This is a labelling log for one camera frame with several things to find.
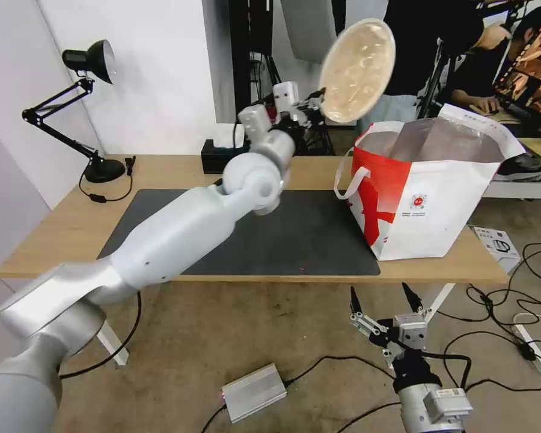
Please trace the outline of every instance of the screen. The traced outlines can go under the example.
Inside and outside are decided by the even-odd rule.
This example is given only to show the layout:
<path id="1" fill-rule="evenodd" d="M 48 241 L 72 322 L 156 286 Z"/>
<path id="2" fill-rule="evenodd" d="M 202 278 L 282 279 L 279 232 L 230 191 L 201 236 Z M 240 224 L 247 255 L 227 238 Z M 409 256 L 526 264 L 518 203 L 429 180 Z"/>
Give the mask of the screen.
<path id="1" fill-rule="evenodd" d="M 541 29 L 495 83 L 495 90 L 515 105 L 541 114 Z"/>

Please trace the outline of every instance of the black desk mat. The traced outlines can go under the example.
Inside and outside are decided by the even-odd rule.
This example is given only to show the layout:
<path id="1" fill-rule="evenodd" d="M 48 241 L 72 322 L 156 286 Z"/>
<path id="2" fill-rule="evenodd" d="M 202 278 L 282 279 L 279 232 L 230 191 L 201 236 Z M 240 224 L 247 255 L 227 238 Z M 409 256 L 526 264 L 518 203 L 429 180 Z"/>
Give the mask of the black desk mat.
<path id="1" fill-rule="evenodd" d="M 134 227 L 182 194 L 136 193 L 99 254 L 114 252 Z M 284 191 L 269 215 L 249 213 L 187 275 L 379 275 L 377 261 L 346 201 L 332 191 Z"/>

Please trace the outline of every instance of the shopping bag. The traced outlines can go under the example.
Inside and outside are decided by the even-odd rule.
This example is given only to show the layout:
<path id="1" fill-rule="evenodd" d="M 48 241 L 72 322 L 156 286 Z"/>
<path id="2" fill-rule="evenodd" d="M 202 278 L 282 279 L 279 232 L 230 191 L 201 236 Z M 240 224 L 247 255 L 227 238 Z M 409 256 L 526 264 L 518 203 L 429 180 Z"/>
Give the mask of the shopping bag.
<path id="1" fill-rule="evenodd" d="M 444 105 L 437 118 L 372 124 L 353 148 L 347 200 L 379 260 L 443 257 L 505 159 L 525 150 L 507 128 Z"/>

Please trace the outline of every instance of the white cable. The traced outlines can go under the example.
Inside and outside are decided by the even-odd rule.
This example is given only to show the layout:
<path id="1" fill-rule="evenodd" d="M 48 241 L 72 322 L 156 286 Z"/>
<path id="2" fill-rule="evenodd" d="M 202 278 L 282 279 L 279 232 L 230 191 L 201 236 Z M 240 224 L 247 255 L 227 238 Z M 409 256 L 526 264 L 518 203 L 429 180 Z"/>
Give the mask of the white cable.
<path id="1" fill-rule="evenodd" d="M 536 316 L 538 317 L 539 319 L 541 319 L 541 315 L 537 315 L 535 313 L 517 313 L 513 316 L 513 323 L 516 324 L 516 325 L 531 325 L 531 324 L 525 324 L 525 323 L 517 323 L 516 319 L 519 317 L 519 316 Z"/>

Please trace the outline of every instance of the table surface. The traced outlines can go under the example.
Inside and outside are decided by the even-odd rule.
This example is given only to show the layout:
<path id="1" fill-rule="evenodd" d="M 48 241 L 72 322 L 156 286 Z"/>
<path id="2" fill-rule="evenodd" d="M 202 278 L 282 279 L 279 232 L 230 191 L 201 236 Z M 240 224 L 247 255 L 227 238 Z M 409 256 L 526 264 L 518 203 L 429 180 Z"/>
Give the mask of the table surface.
<path id="1" fill-rule="evenodd" d="M 124 159 L 124 155 L 107 156 Z M 291 165 L 288 189 L 332 189 L 341 157 L 298 156 Z M 340 186 L 349 183 L 350 158 Z M 140 155 L 136 157 L 133 192 L 124 200 L 94 203 L 78 187 L 40 223 L 0 267 L 0 278 L 36 278 L 61 262 L 95 260 L 118 220 L 139 189 L 188 189 L 220 178 L 203 174 L 199 156 Z M 87 192 L 119 197 L 128 189 L 126 176 L 106 184 L 83 182 Z M 441 259 L 379 262 L 380 275 L 181 275 L 185 281 L 389 282 L 504 284 L 507 274 L 465 227 Z"/>

